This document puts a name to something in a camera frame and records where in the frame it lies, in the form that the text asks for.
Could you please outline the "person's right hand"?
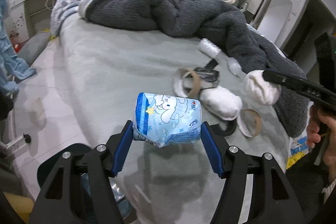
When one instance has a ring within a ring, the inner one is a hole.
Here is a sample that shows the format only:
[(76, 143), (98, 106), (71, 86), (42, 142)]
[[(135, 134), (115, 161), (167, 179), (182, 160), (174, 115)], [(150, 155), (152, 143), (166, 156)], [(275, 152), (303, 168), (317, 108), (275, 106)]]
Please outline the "person's right hand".
[(310, 118), (307, 126), (307, 144), (314, 147), (321, 142), (322, 137), (328, 137), (329, 142), (323, 154), (323, 162), (328, 168), (329, 184), (335, 181), (335, 115), (321, 110), (317, 105), (310, 108)]

